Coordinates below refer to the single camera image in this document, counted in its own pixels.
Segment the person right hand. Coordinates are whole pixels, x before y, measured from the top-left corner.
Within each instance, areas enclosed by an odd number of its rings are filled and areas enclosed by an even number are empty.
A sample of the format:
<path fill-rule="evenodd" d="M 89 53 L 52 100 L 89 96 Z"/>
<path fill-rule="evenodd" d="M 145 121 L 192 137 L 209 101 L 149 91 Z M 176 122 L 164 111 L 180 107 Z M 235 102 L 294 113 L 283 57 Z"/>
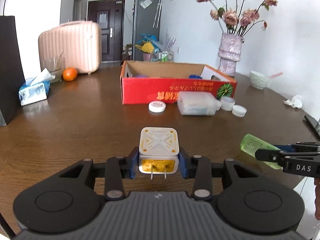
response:
<path fill-rule="evenodd" d="M 315 178 L 314 180 L 314 185 L 315 185 L 315 217 L 317 220 L 320 220 L 320 180 L 318 178 Z"/>

